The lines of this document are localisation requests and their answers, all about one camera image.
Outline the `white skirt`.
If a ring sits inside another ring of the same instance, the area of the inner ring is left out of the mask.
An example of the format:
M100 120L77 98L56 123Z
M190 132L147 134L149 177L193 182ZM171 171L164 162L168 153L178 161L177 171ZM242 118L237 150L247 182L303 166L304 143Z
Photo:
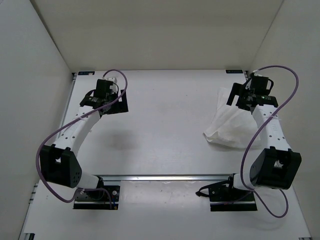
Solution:
M245 149L258 127L249 111L227 105L230 92L229 88L218 89L216 111L203 134L210 144Z

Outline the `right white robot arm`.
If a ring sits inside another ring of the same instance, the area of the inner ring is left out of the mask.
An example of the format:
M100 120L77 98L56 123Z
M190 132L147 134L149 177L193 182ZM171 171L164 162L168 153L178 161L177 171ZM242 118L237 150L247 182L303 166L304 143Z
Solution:
M259 74L252 74L245 83L232 85L227 105L232 105L238 96L235 105L252 114L262 152L248 170L242 164L240 173L233 175L233 182L224 187L224 195L229 200L240 197L242 190L289 189L302 162L301 154L292 150L283 133L276 112L277 99L270 95L273 86L271 79Z

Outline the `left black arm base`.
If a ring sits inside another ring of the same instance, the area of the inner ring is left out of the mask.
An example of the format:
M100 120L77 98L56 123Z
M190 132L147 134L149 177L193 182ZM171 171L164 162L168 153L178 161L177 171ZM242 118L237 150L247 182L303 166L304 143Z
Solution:
M121 193L120 182L108 182L100 177L97 188L99 190L77 193L73 202L73 209L117 211Z

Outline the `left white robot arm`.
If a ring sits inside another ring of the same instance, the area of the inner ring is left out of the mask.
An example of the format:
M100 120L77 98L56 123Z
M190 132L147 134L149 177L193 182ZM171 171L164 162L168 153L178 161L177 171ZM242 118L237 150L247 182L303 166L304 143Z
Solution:
M87 189L93 199L104 195L101 178L82 170L78 152L93 126L104 115L127 113L128 103L124 90L119 90L116 77L98 79L96 88L89 91L79 104L76 123L66 127L60 137L50 146L44 145L39 153L40 170L50 183Z

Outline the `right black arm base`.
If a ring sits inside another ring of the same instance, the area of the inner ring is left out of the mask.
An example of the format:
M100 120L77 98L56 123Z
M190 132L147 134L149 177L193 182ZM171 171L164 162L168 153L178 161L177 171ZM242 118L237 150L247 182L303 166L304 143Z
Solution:
M227 180L201 187L195 194L209 198L211 212L255 212L258 210L254 194L234 188L234 174Z

